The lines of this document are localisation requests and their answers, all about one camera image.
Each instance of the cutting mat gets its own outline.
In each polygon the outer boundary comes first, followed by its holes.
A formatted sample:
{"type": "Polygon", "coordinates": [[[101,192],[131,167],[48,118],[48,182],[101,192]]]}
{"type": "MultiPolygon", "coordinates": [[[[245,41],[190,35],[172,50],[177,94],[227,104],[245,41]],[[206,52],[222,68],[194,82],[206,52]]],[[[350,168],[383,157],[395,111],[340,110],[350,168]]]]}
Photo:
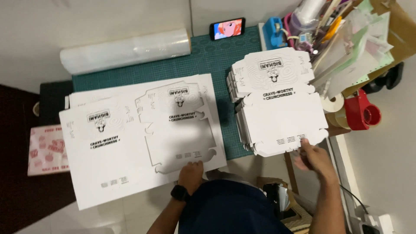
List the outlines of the cutting mat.
{"type": "Polygon", "coordinates": [[[227,160],[253,154],[240,143],[234,116],[235,104],[230,101],[225,79],[233,63],[246,54],[261,51],[257,26],[246,28],[242,36],[218,41],[211,41],[208,35],[192,37],[191,44],[192,53],[189,56],[73,76],[74,91],[211,73],[227,160]]]}

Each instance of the black watch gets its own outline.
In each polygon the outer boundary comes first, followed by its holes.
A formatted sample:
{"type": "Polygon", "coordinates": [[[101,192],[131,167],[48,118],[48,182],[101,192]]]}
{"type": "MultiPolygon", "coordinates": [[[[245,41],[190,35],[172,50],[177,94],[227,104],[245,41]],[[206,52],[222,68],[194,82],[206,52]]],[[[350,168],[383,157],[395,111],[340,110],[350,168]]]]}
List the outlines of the black watch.
{"type": "Polygon", "coordinates": [[[175,187],[173,187],[171,191],[171,196],[181,202],[188,202],[189,199],[191,199],[191,196],[189,195],[188,191],[182,185],[175,185],[175,187]]]}

